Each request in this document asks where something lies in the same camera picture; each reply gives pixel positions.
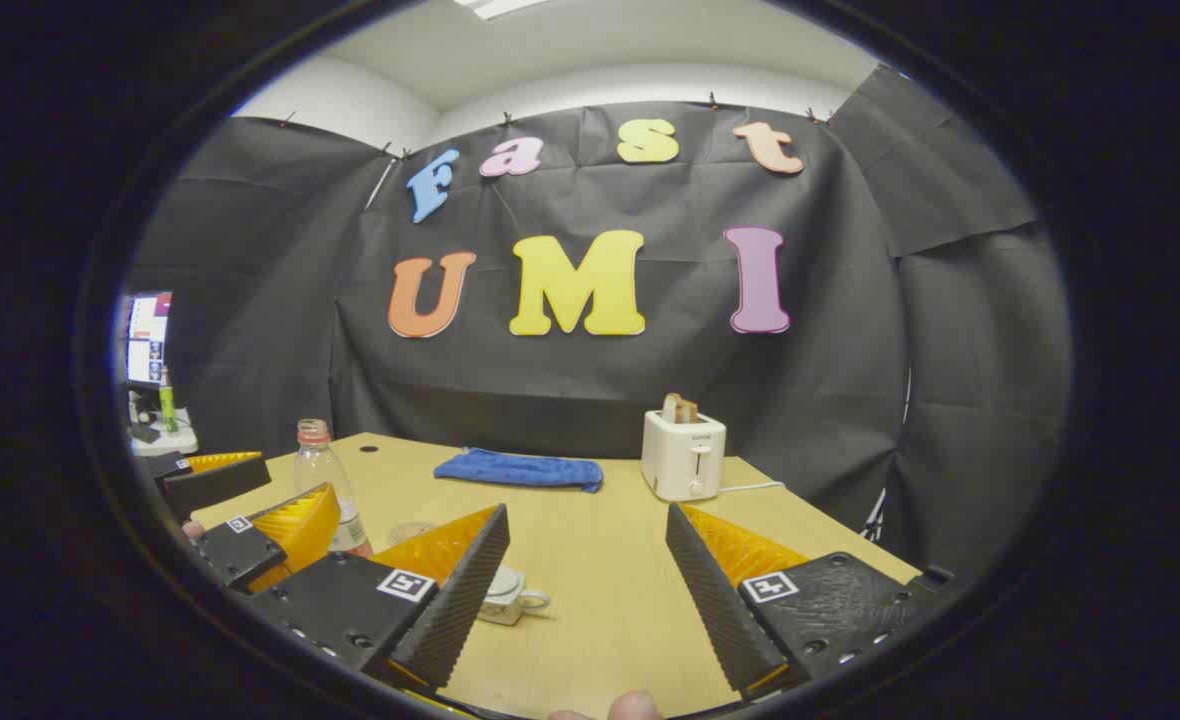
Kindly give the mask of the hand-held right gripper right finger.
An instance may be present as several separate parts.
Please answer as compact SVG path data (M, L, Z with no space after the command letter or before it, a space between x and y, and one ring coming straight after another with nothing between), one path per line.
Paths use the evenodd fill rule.
M671 503L666 543L730 688L759 701L878 652L953 580L910 582L850 552L805 559L709 512Z

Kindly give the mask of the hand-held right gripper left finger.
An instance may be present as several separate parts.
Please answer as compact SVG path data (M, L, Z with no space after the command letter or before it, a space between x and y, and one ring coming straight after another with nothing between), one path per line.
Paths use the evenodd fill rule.
M509 542L497 503L371 559L326 554L253 593L250 606L334 665L433 694L448 683Z

